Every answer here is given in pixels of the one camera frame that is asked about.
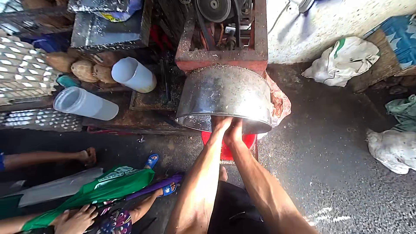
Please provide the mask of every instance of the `pink plastic bag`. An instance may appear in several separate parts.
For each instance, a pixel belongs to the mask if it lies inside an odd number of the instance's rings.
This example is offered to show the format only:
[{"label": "pink plastic bag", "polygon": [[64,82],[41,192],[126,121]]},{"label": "pink plastic bag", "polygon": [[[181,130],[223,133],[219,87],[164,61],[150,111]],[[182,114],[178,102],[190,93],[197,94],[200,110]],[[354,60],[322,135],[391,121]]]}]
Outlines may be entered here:
[{"label": "pink plastic bag", "polygon": [[272,127],[276,127],[280,124],[283,118],[290,114],[290,108],[292,104],[290,103],[289,98],[281,91],[270,76],[265,71],[265,80],[270,86],[270,100],[273,105],[272,111]]}]

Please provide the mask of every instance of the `white wall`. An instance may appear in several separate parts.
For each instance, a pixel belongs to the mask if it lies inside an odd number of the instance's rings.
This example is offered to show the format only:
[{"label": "white wall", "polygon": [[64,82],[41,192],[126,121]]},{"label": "white wall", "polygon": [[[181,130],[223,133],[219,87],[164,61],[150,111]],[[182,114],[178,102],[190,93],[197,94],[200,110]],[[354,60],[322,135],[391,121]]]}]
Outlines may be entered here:
[{"label": "white wall", "polygon": [[[416,12],[416,0],[315,0],[307,15],[292,0],[268,35],[269,63],[313,61],[336,40],[363,36],[394,15]],[[288,0],[267,1],[267,31]]]}]

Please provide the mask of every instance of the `plastic container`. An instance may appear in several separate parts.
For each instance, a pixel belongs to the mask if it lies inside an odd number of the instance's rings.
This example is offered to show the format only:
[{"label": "plastic container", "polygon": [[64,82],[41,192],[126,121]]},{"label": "plastic container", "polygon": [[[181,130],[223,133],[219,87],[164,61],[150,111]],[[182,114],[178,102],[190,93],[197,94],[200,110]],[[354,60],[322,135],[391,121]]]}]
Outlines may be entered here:
[{"label": "plastic container", "polygon": [[[201,131],[202,142],[204,145],[208,142],[210,136],[210,132]],[[247,148],[251,149],[251,147],[253,147],[254,143],[257,141],[257,134],[245,134],[243,135],[242,140]],[[234,161],[233,154],[231,153],[230,148],[224,143],[224,141],[221,144],[220,159]]]},{"label": "plastic container", "polygon": [[61,91],[55,98],[53,108],[100,120],[110,120],[119,112],[117,104],[75,86]]},{"label": "plastic container", "polygon": [[118,83],[141,93],[152,91],[157,84],[154,74],[131,57],[120,59],[114,64],[111,76]]}]

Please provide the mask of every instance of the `metal grate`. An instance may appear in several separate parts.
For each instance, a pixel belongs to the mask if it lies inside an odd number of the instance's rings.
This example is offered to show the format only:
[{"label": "metal grate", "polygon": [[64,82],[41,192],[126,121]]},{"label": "metal grate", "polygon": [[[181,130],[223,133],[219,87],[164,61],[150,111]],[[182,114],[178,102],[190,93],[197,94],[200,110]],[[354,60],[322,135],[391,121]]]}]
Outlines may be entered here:
[{"label": "metal grate", "polygon": [[58,72],[45,63],[43,56],[18,37],[0,36],[0,105],[55,91]]},{"label": "metal grate", "polygon": [[0,129],[7,128],[79,132],[82,130],[82,117],[51,108],[0,113]]}]

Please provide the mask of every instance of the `cable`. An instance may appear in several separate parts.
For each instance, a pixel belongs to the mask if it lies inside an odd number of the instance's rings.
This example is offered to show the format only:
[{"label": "cable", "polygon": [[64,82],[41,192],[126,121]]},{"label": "cable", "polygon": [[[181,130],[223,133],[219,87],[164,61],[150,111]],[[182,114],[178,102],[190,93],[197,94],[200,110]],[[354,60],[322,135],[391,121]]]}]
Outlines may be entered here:
[{"label": "cable", "polygon": [[267,33],[267,35],[269,35],[271,33],[271,31],[273,30],[273,28],[275,28],[275,25],[277,23],[277,20],[282,16],[283,12],[289,7],[289,4],[290,4],[290,0],[287,2],[286,6],[283,8],[283,10],[280,12],[280,14],[278,15],[278,17],[276,18],[275,23],[273,24],[272,28]]}]

